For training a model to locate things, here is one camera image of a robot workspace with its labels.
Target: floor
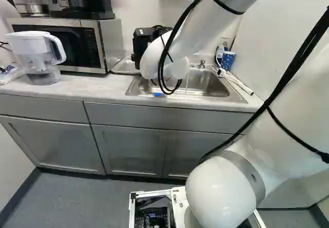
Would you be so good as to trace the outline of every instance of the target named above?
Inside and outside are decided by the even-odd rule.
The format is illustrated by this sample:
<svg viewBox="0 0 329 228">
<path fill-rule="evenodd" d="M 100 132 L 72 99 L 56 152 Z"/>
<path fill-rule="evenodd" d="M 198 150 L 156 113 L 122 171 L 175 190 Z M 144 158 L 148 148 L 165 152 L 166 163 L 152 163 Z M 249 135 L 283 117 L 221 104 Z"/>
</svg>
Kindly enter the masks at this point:
<svg viewBox="0 0 329 228">
<path fill-rule="evenodd" d="M 4 228 L 128 228 L 129 193 L 175 185 L 42 173 Z M 267 228 L 319 228 L 308 211 L 260 211 Z"/>
</svg>

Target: blue mug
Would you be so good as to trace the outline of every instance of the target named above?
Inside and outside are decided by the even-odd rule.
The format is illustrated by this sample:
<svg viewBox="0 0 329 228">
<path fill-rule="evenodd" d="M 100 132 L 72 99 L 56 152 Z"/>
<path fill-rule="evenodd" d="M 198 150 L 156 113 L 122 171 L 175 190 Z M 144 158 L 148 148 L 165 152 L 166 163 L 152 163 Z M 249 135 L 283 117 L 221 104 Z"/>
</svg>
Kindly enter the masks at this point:
<svg viewBox="0 0 329 228">
<path fill-rule="evenodd" d="M 230 52 L 230 51 L 225 51 L 223 53 L 221 66 L 224 70 L 229 71 L 231 69 L 231 66 L 235 60 L 235 55 L 236 55 L 235 52 Z"/>
</svg>

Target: gray cabinet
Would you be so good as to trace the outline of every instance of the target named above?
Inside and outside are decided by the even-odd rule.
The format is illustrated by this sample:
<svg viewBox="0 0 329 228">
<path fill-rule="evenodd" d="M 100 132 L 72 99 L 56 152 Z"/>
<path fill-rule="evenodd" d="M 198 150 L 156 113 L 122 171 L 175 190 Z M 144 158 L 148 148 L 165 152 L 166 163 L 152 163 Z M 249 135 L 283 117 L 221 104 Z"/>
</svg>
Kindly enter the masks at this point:
<svg viewBox="0 0 329 228">
<path fill-rule="evenodd" d="M 38 167 L 105 174 L 90 125 L 6 116 L 0 122 Z"/>
<path fill-rule="evenodd" d="M 167 134 L 163 177 L 183 179 L 197 166 L 202 155 L 231 136 L 188 131 L 168 131 Z"/>
<path fill-rule="evenodd" d="M 93 125 L 108 174 L 161 177 L 163 130 Z"/>
</svg>

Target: stainless steel sink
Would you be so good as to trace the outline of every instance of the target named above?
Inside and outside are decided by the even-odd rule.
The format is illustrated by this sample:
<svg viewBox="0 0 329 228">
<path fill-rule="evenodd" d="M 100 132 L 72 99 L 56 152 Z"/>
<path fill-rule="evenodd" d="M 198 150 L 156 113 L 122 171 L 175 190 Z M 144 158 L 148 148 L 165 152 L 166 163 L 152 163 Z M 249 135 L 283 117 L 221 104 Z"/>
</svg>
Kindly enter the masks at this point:
<svg viewBox="0 0 329 228">
<path fill-rule="evenodd" d="M 176 79 L 166 80 L 166 85 L 173 89 L 177 83 Z M 191 100 L 211 100 L 225 102 L 247 101 L 224 79 L 217 77 L 216 71 L 212 67 L 190 68 L 189 75 L 183 79 L 181 86 L 172 95 L 166 96 L 162 93 L 157 81 L 135 77 L 129 86 L 127 96 L 142 96 L 167 99 L 191 99 Z"/>
</svg>

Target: countertop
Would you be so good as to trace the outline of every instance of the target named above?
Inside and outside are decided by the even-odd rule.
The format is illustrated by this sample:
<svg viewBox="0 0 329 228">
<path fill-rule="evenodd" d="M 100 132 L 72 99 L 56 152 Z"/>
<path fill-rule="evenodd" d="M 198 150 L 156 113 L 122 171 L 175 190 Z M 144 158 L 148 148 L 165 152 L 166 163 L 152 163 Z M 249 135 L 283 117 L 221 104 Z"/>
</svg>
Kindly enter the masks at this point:
<svg viewBox="0 0 329 228">
<path fill-rule="evenodd" d="M 0 94 L 50 98 L 71 101 L 100 102 L 114 104 L 131 104 L 144 106 L 176 107 L 189 109 L 255 112 L 263 101 L 255 94 L 248 95 L 234 83 L 232 86 L 243 96 L 248 104 L 218 101 L 203 101 L 197 97 L 186 100 L 172 97 L 138 97 L 126 96 L 134 76 L 108 74 L 103 77 L 81 75 L 62 75 L 62 80 L 49 86 L 29 84 L 24 77 L 0 86 Z"/>
</svg>

